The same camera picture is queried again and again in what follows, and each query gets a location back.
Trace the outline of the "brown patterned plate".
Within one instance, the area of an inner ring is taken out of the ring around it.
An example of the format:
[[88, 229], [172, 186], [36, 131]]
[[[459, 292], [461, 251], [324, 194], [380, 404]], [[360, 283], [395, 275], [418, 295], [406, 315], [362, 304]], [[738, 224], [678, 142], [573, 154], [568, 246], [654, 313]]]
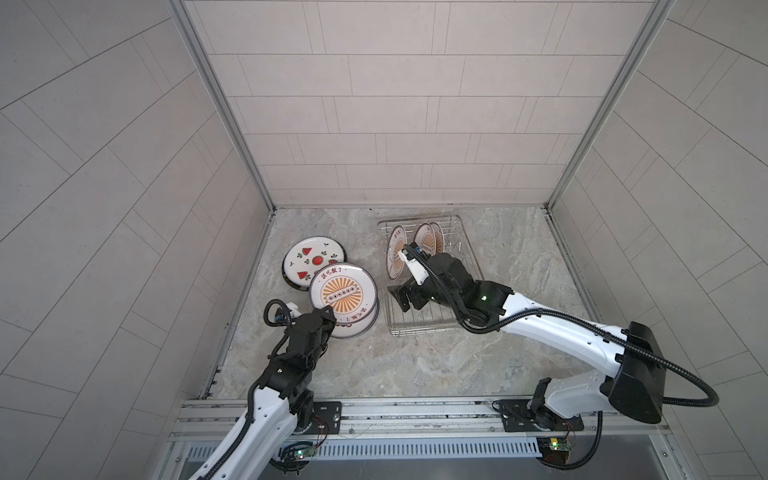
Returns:
[[378, 302], [373, 277], [351, 263], [333, 263], [320, 269], [310, 283], [309, 295], [314, 308], [330, 306], [342, 325], [367, 319]]
[[430, 223], [435, 237], [435, 253], [443, 253], [445, 247], [445, 239], [442, 227], [437, 222]]

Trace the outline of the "white watermelon pattern plate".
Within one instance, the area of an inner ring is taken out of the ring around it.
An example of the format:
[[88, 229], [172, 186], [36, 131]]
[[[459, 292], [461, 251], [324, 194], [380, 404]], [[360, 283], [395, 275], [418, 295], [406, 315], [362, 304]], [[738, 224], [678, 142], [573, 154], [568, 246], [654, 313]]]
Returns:
[[314, 236], [292, 246], [284, 256], [282, 266], [289, 261], [303, 263], [313, 271], [314, 278], [322, 268], [345, 262], [346, 258], [346, 250], [339, 242], [330, 237]]

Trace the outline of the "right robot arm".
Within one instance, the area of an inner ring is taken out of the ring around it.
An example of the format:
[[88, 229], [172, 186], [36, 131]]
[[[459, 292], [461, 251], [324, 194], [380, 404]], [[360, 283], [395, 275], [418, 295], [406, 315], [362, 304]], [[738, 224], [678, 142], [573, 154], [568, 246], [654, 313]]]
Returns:
[[539, 382], [528, 410], [542, 427], [592, 411], [646, 424], [661, 421], [666, 372], [648, 326], [632, 322], [621, 328], [571, 317], [505, 285], [474, 279], [447, 253], [428, 256], [409, 245], [397, 255], [411, 273], [410, 280], [390, 290], [403, 311], [436, 303], [450, 309], [470, 333], [527, 337], [591, 366], [585, 374]]

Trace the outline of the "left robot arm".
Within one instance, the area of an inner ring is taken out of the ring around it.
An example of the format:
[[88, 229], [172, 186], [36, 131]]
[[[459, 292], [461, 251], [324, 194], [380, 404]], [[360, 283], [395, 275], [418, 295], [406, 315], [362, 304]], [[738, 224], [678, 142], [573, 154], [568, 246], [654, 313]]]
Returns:
[[246, 410], [192, 474], [194, 479], [257, 479], [267, 466], [297, 474], [316, 453], [316, 442], [285, 442], [316, 420], [308, 385], [336, 326], [333, 308], [298, 314], [295, 305], [272, 299], [263, 320], [281, 328], [283, 336], [268, 355], [264, 372], [249, 387]]

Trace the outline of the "orange sunburst plate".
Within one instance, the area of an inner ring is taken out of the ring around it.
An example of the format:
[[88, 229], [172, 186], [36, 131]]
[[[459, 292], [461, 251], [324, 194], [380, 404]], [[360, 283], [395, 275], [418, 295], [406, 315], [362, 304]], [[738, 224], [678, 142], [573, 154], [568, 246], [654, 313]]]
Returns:
[[404, 227], [395, 226], [389, 236], [386, 251], [386, 271], [390, 280], [398, 279], [404, 269], [404, 261], [399, 253], [406, 244], [407, 234]]

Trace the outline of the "white plate red rim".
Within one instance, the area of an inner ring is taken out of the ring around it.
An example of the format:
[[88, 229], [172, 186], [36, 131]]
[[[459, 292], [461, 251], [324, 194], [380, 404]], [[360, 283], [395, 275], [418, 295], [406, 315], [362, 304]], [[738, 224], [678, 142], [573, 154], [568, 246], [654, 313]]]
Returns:
[[426, 255], [436, 253], [437, 239], [435, 231], [430, 223], [422, 223], [416, 230], [414, 242]]

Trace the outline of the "left green circuit board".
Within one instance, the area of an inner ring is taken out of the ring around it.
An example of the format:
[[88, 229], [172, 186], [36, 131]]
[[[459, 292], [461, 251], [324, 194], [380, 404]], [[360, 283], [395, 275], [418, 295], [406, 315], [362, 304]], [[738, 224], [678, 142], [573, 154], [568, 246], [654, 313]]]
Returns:
[[315, 456], [317, 447], [309, 441], [301, 441], [283, 447], [277, 460], [274, 460], [274, 467], [283, 472], [300, 472], [305, 468], [310, 460]]

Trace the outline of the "green circuit board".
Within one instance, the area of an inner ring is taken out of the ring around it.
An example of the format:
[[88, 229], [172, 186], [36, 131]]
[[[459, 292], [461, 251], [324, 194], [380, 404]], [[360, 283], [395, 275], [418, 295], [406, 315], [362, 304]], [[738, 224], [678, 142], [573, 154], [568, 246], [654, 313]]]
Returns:
[[301, 441], [283, 447], [277, 460], [274, 460], [274, 467], [283, 472], [300, 472], [305, 468], [310, 460], [315, 456], [317, 447], [309, 441]]
[[565, 437], [538, 437], [537, 444], [542, 463], [564, 466], [568, 463], [573, 443]]

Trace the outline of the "right green circuit board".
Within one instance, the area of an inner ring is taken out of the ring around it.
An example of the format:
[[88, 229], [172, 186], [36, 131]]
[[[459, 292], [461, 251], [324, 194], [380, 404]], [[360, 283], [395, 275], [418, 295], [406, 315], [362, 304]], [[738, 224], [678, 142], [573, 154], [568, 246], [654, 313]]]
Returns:
[[564, 466], [568, 463], [573, 443], [565, 437], [538, 437], [537, 444], [542, 463]]

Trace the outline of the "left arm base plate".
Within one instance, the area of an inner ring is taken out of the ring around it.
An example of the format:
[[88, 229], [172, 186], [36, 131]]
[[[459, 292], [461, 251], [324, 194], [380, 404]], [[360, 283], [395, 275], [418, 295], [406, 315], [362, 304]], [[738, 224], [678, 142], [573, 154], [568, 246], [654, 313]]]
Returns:
[[342, 403], [340, 401], [313, 402], [297, 413], [296, 435], [336, 435], [340, 431]]

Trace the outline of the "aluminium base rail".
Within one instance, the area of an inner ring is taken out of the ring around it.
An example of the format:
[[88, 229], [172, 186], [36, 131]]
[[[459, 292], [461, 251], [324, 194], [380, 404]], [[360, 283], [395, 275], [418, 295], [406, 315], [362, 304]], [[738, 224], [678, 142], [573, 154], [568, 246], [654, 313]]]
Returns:
[[[297, 441], [321, 443], [311, 460], [390, 460], [443, 458], [541, 457], [538, 437], [565, 437], [576, 447], [589, 448], [596, 432], [596, 414], [581, 414], [583, 431], [504, 431], [492, 403], [502, 397], [362, 398], [340, 400], [342, 416], [336, 435], [292, 435]], [[182, 406], [169, 443], [174, 453], [193, 462], [206, 460], [246, 408], [244, 400], [193, 400]], [[651, 437], [660, 445], [668, 425], [646, 425], [605, 413], [602, 440], [608, 437]]]

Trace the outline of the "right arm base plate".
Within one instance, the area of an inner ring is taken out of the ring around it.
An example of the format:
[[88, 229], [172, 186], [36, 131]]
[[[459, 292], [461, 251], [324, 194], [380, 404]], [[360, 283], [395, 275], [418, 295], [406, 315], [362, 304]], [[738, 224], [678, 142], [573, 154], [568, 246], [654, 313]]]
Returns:
[[537, 399], [503, 399], [492, 403], [501, 416], [504, 431], [510, 432], [568, 432], [583, 431], [584, 423], [577, 415], [563, 418]]

